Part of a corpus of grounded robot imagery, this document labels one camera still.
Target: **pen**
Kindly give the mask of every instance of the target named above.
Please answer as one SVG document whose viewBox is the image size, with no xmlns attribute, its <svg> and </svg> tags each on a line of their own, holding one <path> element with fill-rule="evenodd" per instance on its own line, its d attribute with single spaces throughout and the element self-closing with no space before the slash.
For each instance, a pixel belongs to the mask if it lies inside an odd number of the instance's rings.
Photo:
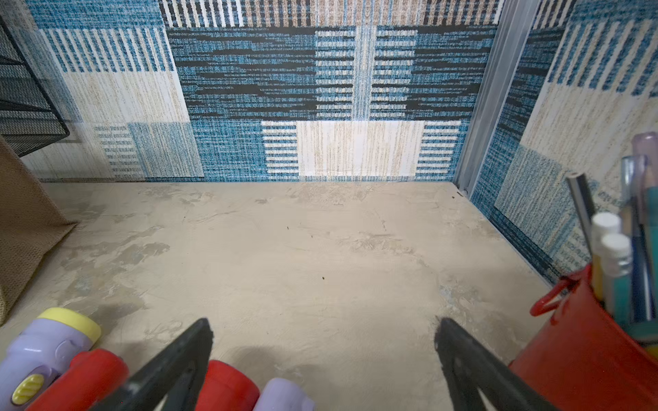
<svg viewBox="0 0 658 411">
<path fill-rule="evenodd" d="M 658 134 L 642 133 L 633 137 L 633 153 L 646 157 L 645 175 L 639 191 L 638 218 L 644 228 L 647 261 L 651 274 L 653 307 L 658 308 Z"/>
<path fill-rule="evenodd" d="M 630 201 L 624 206 L 625 215 L 631 215 L 631 240 L 633 243 L 633 321 L 643 322 L 652 320 L 653 309 L 653 281 L 647 262 L 647 249 L 644 241 L 644 226 L 641 222 L 643 207 L 641 193 L 644 190 L 644 176 L 647 168 L 647 157 L 636 155 L 633 158 L 633 177 L 630 184 Z"/>
<path fill-rule="evenodd" d="M 590 254 L 592 254 L 592 217 L 596 209 L 594 208 L 590 188 L 587 185 L 587 178 L 584 173 L 568 172 L 566 179 L 569 191 L 571 192 L 571 198 L 576 207 L 578 219 L 580 220 L 580 227 L 585 236 L 587 248 L 590 250 Z"/>
</svg>

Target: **glue stick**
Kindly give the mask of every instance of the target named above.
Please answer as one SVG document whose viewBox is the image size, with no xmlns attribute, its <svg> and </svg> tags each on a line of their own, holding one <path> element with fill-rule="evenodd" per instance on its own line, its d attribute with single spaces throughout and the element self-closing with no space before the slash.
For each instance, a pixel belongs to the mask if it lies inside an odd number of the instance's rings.
<svg viewBox="0 0 658 411">
<path fill-rule="evenodd" d="M 605 310 L 620 326 L 630 322 L 633 247 L 623 234 L 606 234 L 601 239 L 603 298 Z"/>
<path fill-rule="evenodd" d="M 601 239 L 606 234 L 621 232 L 621 218 L 611 212 L 598 212 L 592 217 L 592 288 L 597 300 L 603 300 Z"/>
</svg>

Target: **yellow button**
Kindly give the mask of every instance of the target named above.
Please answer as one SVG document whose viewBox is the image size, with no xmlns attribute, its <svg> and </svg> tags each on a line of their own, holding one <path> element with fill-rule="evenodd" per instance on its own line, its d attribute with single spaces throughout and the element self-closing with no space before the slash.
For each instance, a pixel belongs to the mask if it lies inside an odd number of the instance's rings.
<svg viewBox="0 0 658 411">
<path fill-rule="evenodd" d="M 32 374 L 29 375 L 22 383 L 18 384 L 16 390 L 11 396 L 11 402 L 14 405 L 23 405 L 34 397 L 41 387 L 43 387 L 43 375 Z"/>
</svg>

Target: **brown fabric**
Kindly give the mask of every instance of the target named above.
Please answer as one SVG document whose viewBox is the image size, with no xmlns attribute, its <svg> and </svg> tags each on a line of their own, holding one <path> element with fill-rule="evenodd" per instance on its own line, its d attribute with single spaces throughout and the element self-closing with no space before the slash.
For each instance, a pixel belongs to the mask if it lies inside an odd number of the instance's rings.
<svg viewBox="0 0 658 411">
<path fill-rule="evenodd" d="M 0 324 L 68 221 L 0 137 Z"/>
</svg>

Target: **red toy part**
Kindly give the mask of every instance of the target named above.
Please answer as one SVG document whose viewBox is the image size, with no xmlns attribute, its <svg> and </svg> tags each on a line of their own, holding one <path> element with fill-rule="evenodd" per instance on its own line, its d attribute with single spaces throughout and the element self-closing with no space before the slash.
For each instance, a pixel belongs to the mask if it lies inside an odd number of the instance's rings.
<svg viewBox="0 0 658 411">
<path fill-rule="evenodd" d="M 113 353 L 81 352 L 71 367 L 27 408 L 27 411 L 86 411 L 128 378 L 128 367 Z"/>
<path fill-rule="evenodd" d="M 211 360 L 195 411 L 252 411 L 261 392 L 246 375 Z"/>
<path fill-rule="evenodd" d="M 658 360 L 601 308 L 591 276 L 588 266 L 561 279 L 532 307 L 533 316 L 555 312 L 509 367 L 563 411 L 656 410 Z"/>
</svg>

